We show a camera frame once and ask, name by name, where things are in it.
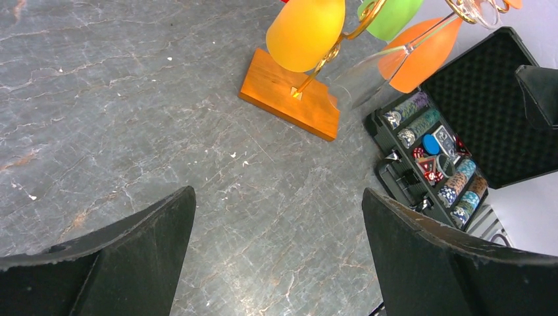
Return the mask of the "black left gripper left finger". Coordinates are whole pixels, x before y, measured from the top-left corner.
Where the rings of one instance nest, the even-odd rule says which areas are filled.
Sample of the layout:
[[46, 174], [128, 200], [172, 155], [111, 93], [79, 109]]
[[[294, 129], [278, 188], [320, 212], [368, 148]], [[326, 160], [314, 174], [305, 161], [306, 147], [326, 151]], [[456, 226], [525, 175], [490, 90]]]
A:
[[39, 253], [1, 258], [2, 315], [168, 315], [195, 218], [185, 186]]

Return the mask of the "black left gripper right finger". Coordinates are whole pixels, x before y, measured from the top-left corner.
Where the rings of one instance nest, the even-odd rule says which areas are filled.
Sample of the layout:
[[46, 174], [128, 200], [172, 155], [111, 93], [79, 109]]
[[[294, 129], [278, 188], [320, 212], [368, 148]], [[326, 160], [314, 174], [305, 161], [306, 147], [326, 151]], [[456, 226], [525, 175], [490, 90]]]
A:
[[556, 315], [557, 258], [489, 242], [376, 190], [362, 212], [386, 315]]

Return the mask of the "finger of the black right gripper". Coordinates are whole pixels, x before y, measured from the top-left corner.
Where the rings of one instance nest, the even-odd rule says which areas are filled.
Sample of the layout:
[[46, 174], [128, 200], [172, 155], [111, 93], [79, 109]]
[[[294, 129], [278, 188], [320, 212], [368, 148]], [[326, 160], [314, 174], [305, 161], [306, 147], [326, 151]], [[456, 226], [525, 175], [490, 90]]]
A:
[[521, 65], [515, 78], [527, 122], [536, 130], [557, 130], [557, 69]]

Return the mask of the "orange wine glass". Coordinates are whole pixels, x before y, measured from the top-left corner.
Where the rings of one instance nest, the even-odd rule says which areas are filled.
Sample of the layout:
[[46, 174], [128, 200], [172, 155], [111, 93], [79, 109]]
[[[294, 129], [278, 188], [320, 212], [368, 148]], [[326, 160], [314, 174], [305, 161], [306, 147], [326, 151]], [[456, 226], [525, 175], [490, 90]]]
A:
[[409, 93], [435, 73], [449, 57], [463, 21], [452, 14], [406, 29], [383, 50], [378, 70], [390, 86]]

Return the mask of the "clear champagne flute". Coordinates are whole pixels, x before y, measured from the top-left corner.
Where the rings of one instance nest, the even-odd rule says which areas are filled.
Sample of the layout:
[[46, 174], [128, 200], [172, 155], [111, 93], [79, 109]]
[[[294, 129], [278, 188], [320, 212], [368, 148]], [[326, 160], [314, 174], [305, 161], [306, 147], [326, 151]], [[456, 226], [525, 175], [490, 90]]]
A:
[[[499, 26], [501, 14], [510, 8], [522, 7], [521, 1], [448, 1], [447, 4], [452, 12], [440, 18], [454, 14], [463, 23], [479, 24], [486, 29]], [[329, 92], [337, 97], [339, 109], [355, 109], [369, 99], [385, 101], [393, 92], [399, 92], [383, 79], [378, 70], [382, 55], [382, 51], [372, 54], [333, 81]]]

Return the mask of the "yellow wine glass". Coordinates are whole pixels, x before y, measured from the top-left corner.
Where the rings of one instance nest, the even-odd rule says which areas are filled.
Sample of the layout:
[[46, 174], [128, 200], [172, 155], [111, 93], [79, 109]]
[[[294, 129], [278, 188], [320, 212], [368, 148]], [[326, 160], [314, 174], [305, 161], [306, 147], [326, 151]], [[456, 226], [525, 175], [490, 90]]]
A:
[[291, 0], [266, 33], [273, 60], [292, 72], [307, 72], [333, 47], [345, 20], [344, 0]]

